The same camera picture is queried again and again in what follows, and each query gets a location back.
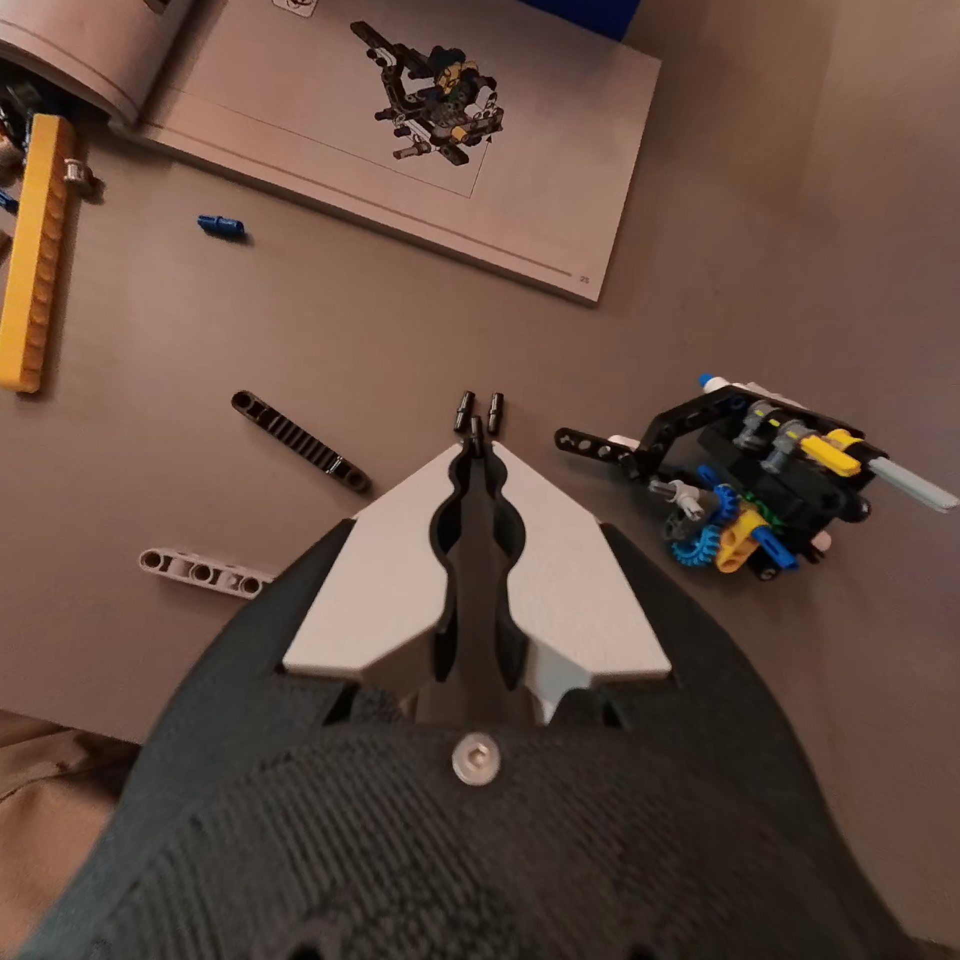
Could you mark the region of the light grey lego liftarm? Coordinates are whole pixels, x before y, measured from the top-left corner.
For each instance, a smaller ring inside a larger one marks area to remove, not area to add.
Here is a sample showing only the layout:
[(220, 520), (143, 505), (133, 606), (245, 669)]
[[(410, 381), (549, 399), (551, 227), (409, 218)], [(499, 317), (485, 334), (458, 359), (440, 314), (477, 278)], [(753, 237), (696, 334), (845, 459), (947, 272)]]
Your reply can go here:
[(148, 548), (138, 558), (140, 570), (217, 594), (250, 600), (275, 582), (275, 574), (168, 548)]

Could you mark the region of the pile of small lego parts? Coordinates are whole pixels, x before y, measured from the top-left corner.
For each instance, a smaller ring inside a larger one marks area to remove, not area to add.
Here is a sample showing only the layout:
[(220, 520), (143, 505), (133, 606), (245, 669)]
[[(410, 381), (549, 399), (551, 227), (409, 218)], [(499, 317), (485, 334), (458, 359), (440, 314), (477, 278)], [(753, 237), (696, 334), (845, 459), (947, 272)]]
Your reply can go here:
[(17, 222), (22, 181), (37, 116), (48, 114), (52, 103), (40, 83), (25, 76), (2, 74), (1, 91), (1, 207)]

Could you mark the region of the long yellow lego beam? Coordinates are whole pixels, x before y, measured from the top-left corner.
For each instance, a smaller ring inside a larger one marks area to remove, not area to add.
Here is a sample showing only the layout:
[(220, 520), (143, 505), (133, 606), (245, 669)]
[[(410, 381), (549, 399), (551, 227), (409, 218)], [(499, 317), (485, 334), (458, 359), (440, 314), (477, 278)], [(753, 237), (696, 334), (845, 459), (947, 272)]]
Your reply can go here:
[(1, 386), (15, 393), (42, 387), (71, 200), (67, 162), (75, 144), (75, 130), (65, 118), (33, 116), (1, 317)]

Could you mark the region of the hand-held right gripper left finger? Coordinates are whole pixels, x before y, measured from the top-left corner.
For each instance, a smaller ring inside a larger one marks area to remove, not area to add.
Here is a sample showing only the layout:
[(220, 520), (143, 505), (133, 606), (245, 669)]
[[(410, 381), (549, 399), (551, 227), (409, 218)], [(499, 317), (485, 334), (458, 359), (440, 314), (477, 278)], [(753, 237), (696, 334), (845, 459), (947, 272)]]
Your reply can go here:
[(443, 450), (358, 512), (282, 666), (366, 687), (444, 682), (457, 653), (449, 553), (469, 490), (468, 443)]

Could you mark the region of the person's beige trousers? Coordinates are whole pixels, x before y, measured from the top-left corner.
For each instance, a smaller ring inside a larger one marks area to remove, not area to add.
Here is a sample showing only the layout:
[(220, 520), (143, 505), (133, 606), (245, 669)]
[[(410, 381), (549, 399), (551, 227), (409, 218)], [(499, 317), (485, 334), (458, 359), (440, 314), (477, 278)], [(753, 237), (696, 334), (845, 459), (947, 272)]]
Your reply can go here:
[(140, 746), (1, 711), (1, 957), (13, 958), (111, 819)]

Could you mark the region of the partly built lego model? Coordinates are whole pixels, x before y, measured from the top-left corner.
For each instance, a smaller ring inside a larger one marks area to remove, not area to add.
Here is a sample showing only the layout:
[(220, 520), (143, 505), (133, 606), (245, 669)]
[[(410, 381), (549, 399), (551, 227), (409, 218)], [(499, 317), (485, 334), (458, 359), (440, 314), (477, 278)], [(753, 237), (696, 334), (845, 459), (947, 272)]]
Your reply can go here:
[(691, 570), (760, 581), (817, 565), (831, 526), (866, 522), (866, 489), (877, 479), (928, 509), (948, 514), (958, 497), (891, 459), (843, 420), (754, 382), (709, 374), (699, 393), (655, 415), (640, 439), (570, 427), (558, 450), (612, 465), (669, 506), (662, 538)]

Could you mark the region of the black lego gear rack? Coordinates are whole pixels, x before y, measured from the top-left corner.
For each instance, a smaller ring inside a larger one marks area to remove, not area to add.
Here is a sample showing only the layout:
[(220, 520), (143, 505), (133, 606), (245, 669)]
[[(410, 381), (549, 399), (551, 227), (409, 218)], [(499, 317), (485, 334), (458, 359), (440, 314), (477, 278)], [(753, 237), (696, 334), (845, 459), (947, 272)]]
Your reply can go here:
[(357, 494), (365, 494), (371, 488), (368, 474), (254, 393), (238, 390), (231, 396), (230, 404), (285, 449), (343, 487)]

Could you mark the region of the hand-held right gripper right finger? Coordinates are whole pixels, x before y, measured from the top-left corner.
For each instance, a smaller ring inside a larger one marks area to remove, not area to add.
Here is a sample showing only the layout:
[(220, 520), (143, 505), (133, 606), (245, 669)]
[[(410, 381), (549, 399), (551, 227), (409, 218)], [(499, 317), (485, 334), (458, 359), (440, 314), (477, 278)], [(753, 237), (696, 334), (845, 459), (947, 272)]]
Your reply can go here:
[(504, 564), (495, 652), (508, 690), (525, 690), (546, 726), (570, 691), (668, 678), (601, 522), (499, 441), (486, 447), (484, 471)]

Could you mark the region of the lego instruction booklet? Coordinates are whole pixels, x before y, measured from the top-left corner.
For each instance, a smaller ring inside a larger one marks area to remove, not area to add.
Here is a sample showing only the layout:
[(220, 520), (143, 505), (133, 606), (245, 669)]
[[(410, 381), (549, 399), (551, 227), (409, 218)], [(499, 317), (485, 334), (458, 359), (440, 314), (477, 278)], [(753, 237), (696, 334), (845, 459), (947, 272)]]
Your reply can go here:
[(133, 137), (592, 304), (662, 68), (524, 2), (9, 1), (1, 38)]

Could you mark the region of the blue plastic bin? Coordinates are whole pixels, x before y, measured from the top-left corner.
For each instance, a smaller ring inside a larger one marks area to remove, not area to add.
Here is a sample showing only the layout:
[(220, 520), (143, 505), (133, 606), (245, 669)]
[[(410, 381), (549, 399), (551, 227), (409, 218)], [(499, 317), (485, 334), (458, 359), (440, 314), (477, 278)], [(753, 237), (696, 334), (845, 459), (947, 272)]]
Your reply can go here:
[(642, 2), (631, 1), (524, 1), (546, 14), (561, 18), (600, 37), (622, 42)]

